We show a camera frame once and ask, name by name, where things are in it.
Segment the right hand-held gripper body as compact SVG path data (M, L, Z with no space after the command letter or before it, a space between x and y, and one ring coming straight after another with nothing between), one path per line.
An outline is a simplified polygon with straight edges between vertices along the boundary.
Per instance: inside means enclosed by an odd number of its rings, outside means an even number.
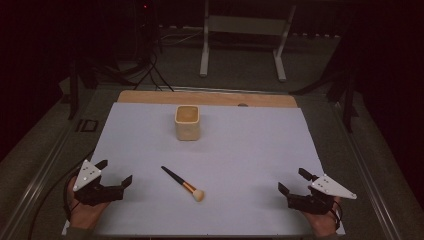
M286 197L288 207L314 215L325 215L333 209L334 198L356 199L357 195L334 179L324 174L314 182L310 181L310 195L291 194Z

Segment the white paper sheet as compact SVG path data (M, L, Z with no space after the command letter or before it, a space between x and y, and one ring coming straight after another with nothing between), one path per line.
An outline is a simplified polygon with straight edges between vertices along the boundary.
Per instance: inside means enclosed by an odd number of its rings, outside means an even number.
M279 182L307 193L299 174L323 172L298 108L203 106L201 137L180 141L175 106L112 106L93 161L106 159L102 181L115 185L132 175L121 201L105 209L97 234L113 237L286 237L312 230L287 206ZM205 192L196 202L167 167Z

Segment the white metal stand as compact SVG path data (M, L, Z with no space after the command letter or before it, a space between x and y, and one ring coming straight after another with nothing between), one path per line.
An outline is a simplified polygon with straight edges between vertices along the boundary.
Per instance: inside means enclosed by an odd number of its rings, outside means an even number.
M288 16L285 19L211 15L209 6L209 0L204 0L203 49L199 70L199 75L201 77L206 77L208 75L210 50L209 35L211 32L222 32L279 36L280 43L278 47L273 50L273 59L278 80L280 82L285 82L287 80L282 53L296 12L296 5L289 5Z

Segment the person's left hand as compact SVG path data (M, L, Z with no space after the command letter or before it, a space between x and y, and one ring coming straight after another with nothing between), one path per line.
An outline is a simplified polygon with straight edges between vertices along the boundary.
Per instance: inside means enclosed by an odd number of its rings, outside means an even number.
M71 210L70 226L80 229L94 229L109 203L100 203L95 206L81 204L74 197L73 186L76 177L69 180L67 186L67 205Z

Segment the black-handled makeup brush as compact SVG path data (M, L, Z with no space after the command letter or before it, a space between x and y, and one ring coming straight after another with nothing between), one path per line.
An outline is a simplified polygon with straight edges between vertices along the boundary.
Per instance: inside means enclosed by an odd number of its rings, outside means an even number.
M161 169L165 171L172 179L174 179L178 184L183 186L188 192L191 193L196 202L201 202L205 197L205 192L203 190L197 189L196 187L189 184L183 178L178 176L176 173L171 171L165 166L162 166Z

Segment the black tripod stand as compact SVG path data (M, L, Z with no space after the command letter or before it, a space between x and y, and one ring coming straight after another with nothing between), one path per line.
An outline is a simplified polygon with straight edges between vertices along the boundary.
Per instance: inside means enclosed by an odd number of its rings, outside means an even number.
M351 118L355 113L353 97L359 58L360 44L357 35L346 33L340 38L321 77L303 88L291 91L290 94L304 95L321 86L330 84L326 98L333 103L343 101L342 122L346 130L351 132Z
M95 67L96 62L92 58L75 59L69 64L69 120L72 120L79 110L79 82L88 89L95 89L98 85L94 74Z

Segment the person's right hand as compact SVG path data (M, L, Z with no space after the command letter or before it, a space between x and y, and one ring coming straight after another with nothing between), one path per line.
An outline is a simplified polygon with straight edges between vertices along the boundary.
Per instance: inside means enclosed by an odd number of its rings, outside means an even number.
M336 217L331 212L325 215L303 212L303 216L307 219L312 229L314 240L338 240Z

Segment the beige square cup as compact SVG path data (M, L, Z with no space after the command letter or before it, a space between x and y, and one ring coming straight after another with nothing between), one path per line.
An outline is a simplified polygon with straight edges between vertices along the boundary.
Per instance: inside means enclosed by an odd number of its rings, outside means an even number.
M175 129L180 141L196 141L200 138L200 110L194 105L180 105L175 111Z

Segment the black rectangular floor frame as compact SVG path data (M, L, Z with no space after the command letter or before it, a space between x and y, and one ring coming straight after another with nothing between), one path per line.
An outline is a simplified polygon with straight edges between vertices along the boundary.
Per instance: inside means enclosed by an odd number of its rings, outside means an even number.
M97 120L80 119L78 121L75 131L76 132L95 132L98 126L99 126L99 122Z

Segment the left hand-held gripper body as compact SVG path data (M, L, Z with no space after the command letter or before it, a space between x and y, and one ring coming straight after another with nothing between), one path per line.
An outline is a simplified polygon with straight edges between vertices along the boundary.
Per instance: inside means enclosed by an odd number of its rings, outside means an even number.
M103 186L100 181L102 170L85 160L79 169L73 186L74 197L84 205L95 206L123 199L124 189L119 186Z

